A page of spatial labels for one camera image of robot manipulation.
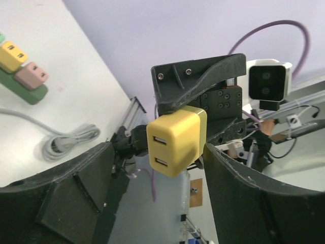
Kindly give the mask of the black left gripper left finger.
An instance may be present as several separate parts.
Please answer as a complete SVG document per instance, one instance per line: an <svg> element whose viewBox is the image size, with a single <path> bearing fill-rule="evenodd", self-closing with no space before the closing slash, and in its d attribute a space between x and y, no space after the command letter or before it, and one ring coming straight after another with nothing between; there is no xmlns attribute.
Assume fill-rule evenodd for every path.
<svg viewBox="0 0 325 244"><path fill-rule="evenodd" d="M114 148L81 155L1 188L1 243L91 243L104 208Z"/></svg>

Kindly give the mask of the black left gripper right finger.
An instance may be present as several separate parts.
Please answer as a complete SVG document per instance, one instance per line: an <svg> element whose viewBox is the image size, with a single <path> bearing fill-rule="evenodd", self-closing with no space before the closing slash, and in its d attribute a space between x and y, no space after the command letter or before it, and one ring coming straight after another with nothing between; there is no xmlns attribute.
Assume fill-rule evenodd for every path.
<svg viewBox="0 0 325 244"><path fill-rule="evenodd" d="M324 193L275 180L214 145L203 152L219 243L324 243Z"/></svg>

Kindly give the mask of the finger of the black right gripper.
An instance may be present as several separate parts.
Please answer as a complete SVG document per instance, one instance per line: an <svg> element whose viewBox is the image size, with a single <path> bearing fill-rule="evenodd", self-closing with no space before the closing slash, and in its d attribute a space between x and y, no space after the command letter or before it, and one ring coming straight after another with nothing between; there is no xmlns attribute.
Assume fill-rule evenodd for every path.
<svg viewBox="0 0 325 244"><path fill-rule="evenodd" d="M158 113L174 113L219 83L246 74L242 53L151 68Z"/></svg>
<svg viewBox="0 0 325 244"><path fill-rule="evenodd" d="M246 122L242 118L224 119L207 123L196 116L185 126L185 159L190 162L186 170L235 170L240 165L225 151L227 143L242 140Z"/></svg>

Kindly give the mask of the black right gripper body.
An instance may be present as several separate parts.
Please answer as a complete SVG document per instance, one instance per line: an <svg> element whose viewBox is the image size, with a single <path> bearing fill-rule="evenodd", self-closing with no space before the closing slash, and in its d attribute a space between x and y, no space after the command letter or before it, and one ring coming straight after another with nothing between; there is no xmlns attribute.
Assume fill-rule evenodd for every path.
<svg viewBox="0 0 325 244"><path fill-rule="evenodd" d="M207 90L190 102L207 113L207 143L221 145L246 135L242 118L242 88L225 82Z"/></svg>

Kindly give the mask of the yellow olive charger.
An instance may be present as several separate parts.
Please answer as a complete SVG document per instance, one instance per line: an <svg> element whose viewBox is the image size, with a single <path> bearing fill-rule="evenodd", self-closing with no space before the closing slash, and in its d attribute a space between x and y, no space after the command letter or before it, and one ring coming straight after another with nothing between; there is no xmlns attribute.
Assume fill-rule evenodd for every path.
<svg viewBox="0 0 325 244"><path fill-rule="evenodd" d="M151 167L176 177L203 154L207 114L202 108L185 106L150 122L146 133Z"/></svg>

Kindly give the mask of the small pink charger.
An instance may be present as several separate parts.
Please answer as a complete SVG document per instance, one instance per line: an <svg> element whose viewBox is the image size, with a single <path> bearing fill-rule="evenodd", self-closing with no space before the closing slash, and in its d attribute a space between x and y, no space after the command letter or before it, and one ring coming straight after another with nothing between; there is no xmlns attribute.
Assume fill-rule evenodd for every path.
<svg viewBox="0 0 325 244"><path fill-rule="evenodd" d="M14 79L28 90L35 90L41 86L48 77L48 73L35 62L30 62L23 66L14 75Z"/></svg>

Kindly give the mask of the mint charger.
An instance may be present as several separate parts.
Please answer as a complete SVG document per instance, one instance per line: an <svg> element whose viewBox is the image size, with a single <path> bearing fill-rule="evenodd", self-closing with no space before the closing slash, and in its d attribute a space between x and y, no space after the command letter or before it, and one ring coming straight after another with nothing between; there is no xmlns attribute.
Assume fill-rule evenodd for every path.
<svg viewBox="0 0 325 244"><path fill-rule="evenodd" d="M0 32L0 43L2 43L6 39L6 36Z"/></svg>

